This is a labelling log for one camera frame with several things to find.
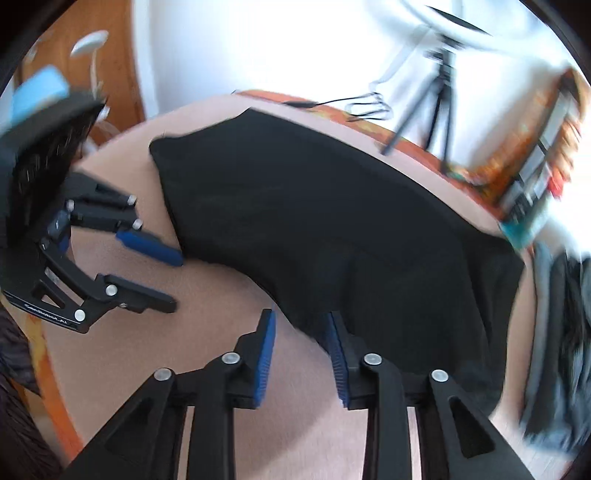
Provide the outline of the orange floral bedsheet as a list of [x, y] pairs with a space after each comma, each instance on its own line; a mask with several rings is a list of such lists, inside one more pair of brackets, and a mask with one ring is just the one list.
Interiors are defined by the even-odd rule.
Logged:
[[[379, 155], [387, 137], [383, 127], [349, 123], [332, 107], [311, 113], [283, 101], [277, 94], [248, 93], [193, 103], [124, 132], [81, 160], [77, 169], [135, 194], [145, 226], [171, 243], [175, 234], [148, 153], [150, 141], [158, 136], [189, 133], [256, 109]], [[108, 234], [75, 231], [72, 256], [87, 273], [113, 273], [162, 290], [177, 299], [178, 308], [172, 314], [116, 309], [85, 334], [20, 316], [43, 403], [67, 460], [150, 373], [159, 367], [184, 372], [204, 366], [228, 351], [271, 304], [269, 296], [235, 270], [197, 260], [170, 267], [125, 249]]]

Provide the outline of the folded tripod with orange scarf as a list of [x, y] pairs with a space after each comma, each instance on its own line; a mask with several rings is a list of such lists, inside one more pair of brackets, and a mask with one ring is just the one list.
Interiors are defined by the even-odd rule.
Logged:
[[497, 214], [516, 249], [528, 247], [547, 221], [548, 208], [571, 181], [590, 85], [574, 68], [540, 89], [515, 129], [481, 166], [453, 164], [447, 175], [476, 190]]

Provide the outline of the white clip lamp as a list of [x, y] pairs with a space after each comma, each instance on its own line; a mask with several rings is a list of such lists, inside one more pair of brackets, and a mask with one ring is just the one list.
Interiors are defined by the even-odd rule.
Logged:
[[109, 38], [107, 30], [96, 30], [80, 38], [72, 47], [69, 57], [71, 59], [90, 57], [89, 80], [92, 94], [97, 98], [102, 93], [102, 83], [98, 79], [98, 52], [106, 44]]

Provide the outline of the blue chair with wooden legs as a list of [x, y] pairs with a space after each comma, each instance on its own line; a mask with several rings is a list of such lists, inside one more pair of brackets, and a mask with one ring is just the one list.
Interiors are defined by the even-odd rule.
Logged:
[[15, 90], [11, 123], [17, 124], [36, 111], [66, 98], [69, 91], [70, 85], [57, 67], [43, 67]]

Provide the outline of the folded dark grey pants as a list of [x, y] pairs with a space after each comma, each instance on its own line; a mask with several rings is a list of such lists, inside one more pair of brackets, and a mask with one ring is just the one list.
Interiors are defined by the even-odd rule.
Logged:
[[574, 454], [590, 437], [590, 259], [553, 256], [541, 384], [528, 442]]

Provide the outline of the folded grey blue garment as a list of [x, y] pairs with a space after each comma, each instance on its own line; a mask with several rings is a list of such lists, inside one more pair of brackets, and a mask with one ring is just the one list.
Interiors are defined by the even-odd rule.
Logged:
[[523, 427], [532, 418], [535, 399], [541, 384], [547, 343], [552, 264], [553, 256], [548, 246], [542, 242], [535, 242], [533, 244], [533, 269], [536, 315], [530, 367], [524, 392], [524, 407], [520, 421]]

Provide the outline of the pink towel blanket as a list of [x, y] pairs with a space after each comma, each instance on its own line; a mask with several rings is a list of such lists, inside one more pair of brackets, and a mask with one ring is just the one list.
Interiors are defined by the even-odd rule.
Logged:
[[68, 479], [526, 479], [490, 421], [533, 279], [407, 144], [244, 94], [79, 163], [75, 93], [1, 140], [1, 291], [40, 319]]

